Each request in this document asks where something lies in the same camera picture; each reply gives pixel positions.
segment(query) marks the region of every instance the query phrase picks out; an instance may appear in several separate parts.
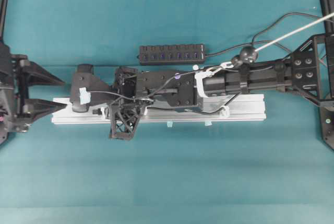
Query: black ball joint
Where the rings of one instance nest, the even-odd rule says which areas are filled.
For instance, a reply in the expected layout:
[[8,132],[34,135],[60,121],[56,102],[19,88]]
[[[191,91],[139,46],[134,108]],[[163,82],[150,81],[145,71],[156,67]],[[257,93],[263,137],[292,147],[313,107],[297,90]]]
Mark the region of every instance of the black ball joint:
[[252,64],[257,60],[258,53],[255,51],[255,48],[252,46],[246,46],[241,49],[240,54],[234,56],[231,59],[234,67],[239,67],[242,64]]

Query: black plastic housing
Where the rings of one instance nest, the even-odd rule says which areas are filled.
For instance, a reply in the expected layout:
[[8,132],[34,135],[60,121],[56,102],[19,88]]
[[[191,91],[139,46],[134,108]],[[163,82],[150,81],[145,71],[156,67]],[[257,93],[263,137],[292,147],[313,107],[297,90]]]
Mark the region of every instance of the black plastic housing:
[[142,45],[141,65],[201,64],[205,61],[204,44]]

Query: black clamp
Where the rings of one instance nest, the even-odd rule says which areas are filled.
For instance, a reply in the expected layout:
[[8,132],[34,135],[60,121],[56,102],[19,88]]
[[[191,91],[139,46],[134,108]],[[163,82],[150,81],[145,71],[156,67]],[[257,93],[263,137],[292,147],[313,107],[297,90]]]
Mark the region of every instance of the black clamp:
[[274,70],[276,71],[276,79],[277,79],[277,91],[285,92],[285,79],[284,74],[286,70],[286,66],[282,60],[276,60],[274,65]]
[[241,93],[244,95],[249,93],[248,91],[249,66],[246,64],[241,65],[239,70],[239,75],[240,75],[240,90]]

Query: bolt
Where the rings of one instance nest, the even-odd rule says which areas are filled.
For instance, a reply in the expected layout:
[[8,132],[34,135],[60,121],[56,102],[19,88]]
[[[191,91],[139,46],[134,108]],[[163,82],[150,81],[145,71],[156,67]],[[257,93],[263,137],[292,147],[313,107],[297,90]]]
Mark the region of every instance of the bolt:
[[296,77],[297,79],[301,79],[301,78],[303,77],[303,75],[302,75],[301,73],[297,73],[297,74],[295,75],[295,77]]
[[308,78],[312,78],[312,77],[313,77],[313,73],[312,73],[312,72],[307,72],[307,73],[306,73],[306,76],[307,76]]
[[299,66],[301,63],[302,63],[301,60],[296,60],[296,61],[294,62],[294,64],[295,64],[296,66]]
[[312,63],[312,59],[307,58],[307,59],[305,60],[305,63],[306,63],[306,64],[311,64],[311,63]]
[[181,75],[179,73],[176,73],[175,74],[175,79],[180,79],[181,78]]

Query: green table surface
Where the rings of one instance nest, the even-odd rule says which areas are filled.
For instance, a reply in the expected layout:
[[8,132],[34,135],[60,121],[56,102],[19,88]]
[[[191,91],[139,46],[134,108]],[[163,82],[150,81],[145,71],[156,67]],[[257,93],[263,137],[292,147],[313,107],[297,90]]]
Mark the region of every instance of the green table surface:
[[[51,100],[68,96],[77,64],[111,65],[96,74],[112,82],[117,65],[137,66],[141,44],[214,52],[289,11],[321,15],[319,0],[9,0],[4,38],[66,81],[31,89]],[[290,17],[261,39],[309,21]],[[294,49],[323,31],[283,43]],[[259,61],[283,56],[272,46]],[[55,126],[47,116],[0,148],[0,223],[333,223],[334,152],[318,110],[276,91],[265,102],[263,122],[143,124],[130,142],[108,139],[108,125]]]

